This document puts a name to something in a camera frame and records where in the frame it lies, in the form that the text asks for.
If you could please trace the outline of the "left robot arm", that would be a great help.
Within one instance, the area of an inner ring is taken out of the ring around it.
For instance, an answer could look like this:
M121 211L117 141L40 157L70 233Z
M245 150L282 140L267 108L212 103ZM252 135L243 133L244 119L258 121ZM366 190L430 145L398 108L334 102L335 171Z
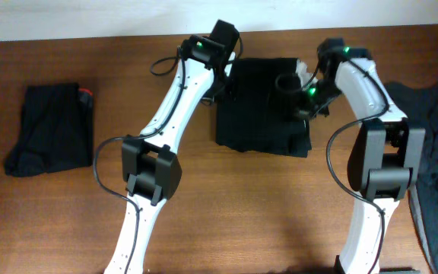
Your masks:
M125 217L107 273L142 273L144 258L161 209L179 185L180 140L207 93L216 95L227 82L242 47L239 37L192 35L178 47L176 74L157 112L137 136L120 136L126 184Z

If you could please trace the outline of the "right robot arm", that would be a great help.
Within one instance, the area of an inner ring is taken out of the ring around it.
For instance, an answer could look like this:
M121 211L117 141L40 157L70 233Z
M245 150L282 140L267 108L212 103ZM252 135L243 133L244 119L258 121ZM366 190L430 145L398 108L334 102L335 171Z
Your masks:
M316 71L323 78L300 73L299 116L312 119L326 113L328 105L344 95L356 117L337 129L326 145L326 164L336 183L341 181L332 165L334 140L346 129L359 128L347 162L348 184L340 186L354 197L354 210L334 271L378 273L390 218L417 180L425 130L396 106L368 49L329 38L318 46L317 56Z

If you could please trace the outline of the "dark green shorts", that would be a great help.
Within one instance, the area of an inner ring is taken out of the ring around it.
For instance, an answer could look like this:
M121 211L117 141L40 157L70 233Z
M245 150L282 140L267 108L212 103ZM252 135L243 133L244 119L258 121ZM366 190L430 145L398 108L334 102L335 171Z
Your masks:
M307 157L309 122L295 117L295 96L280 91L299 86L299 64L296 58L235 61L217 104L216 143L239 152Z

